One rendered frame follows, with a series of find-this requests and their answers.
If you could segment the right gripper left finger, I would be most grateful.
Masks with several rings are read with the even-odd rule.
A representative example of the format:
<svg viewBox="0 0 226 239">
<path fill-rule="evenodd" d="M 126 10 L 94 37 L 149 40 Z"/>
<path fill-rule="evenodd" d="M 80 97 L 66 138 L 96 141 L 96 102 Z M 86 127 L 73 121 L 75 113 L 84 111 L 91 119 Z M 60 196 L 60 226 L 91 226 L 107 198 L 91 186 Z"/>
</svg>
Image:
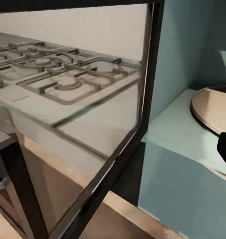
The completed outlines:
<svg viewBox="0 0 226 239">
<path fill-rule="evenodd" d="M 13 133 L 0 136 L 0 182 L 19 152 L 17 135 Z"/>
</svg>

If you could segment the microwave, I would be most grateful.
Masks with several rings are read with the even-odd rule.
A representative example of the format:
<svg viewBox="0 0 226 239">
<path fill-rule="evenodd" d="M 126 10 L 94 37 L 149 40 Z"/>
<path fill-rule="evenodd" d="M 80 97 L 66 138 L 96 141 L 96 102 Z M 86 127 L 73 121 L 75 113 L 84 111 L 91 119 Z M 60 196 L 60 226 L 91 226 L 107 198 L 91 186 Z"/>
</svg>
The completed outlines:
<svg viewBox="0 0 226 239">
<path fill-rule="evenodd" d="M 78 239 L 145 134 L 225 166 L 226 0 L 0 0 L 0 239 Z"/>
</svg>

